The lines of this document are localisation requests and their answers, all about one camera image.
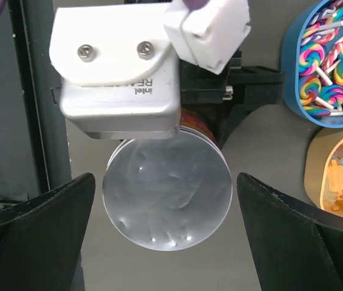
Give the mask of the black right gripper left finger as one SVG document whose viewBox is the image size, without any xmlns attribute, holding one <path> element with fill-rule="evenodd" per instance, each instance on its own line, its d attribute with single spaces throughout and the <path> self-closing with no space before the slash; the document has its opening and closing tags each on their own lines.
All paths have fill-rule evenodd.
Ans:
<svg viewBox="0 0 343 291">
<path fill-rule="evenodd" d="M 95 177 L 0 211 L 0 290 L 70 290 L 95 196 Z"/>
</svg>

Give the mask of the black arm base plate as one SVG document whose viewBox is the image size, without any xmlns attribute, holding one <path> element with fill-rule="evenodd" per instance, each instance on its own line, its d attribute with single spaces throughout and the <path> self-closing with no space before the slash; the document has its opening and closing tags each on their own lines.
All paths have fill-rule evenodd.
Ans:
<svg viewBox="0 0 343 291">
<path fill-rule="evenodd" d="M 61 82 L 48 59 L 51 1 L 0 1 L 0 211 L 73 180 Z M 81 253 L 70 290 L 84 290 Z"/>
</svg>

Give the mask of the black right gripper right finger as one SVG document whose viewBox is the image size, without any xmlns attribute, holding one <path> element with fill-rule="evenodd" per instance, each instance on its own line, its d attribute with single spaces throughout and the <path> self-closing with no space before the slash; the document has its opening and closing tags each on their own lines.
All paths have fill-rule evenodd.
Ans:
<svg viewBox="0 0 343 291">
<path fill-rule="evenodd" d="M 343 290 L 343 218 L 240 173 L 236 188 L 262 290 Z"/>
</svg>

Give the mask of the blue candy tray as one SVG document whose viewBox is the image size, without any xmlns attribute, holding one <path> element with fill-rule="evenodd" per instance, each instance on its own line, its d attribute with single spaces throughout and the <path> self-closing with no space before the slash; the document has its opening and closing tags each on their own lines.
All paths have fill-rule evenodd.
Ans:
<svg viewBox="0 0 343 291">
<path fill-rule="evenodd" d="M 293 21 L 282 41 L 281 69 L 290 110 L 343 129 L 343 1 L 320 1 Z"/>
</svg>

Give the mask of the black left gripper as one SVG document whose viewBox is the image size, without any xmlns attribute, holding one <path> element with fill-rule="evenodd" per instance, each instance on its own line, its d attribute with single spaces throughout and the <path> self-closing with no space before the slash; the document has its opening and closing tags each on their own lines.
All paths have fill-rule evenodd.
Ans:
<svg viewBox="0 0 343 291">
<path fill-rule="evenodd" d="M 186 61 L 179 63 L 182 109 L 198 114 L 223 148 L 252 112 L 282 102 L 285 73 L 264 66 L 243 66 L 237 50 L 216 75 Z"/>
</svg>

